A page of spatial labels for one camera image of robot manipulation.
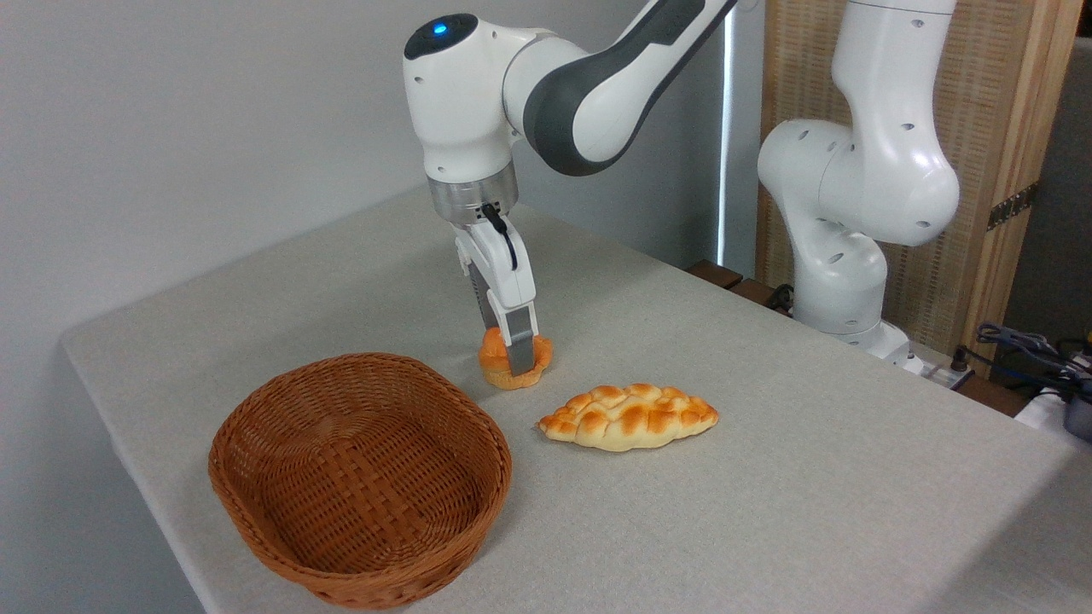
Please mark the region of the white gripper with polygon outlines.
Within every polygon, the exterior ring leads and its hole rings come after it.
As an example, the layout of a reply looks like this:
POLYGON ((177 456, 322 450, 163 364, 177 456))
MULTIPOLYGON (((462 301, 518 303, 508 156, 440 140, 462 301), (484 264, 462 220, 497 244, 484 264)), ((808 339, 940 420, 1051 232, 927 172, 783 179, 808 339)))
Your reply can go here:
POLYGON ((500 231, 486 220, 468 226, 456 225, 454 234, 486 330, 500 327, 496 312, 505 312, 502 334, 508 369, 512 376, 519 376, 530 373, 535 365, 536 288, 520 233, 508 219, 499 221, 500 231))

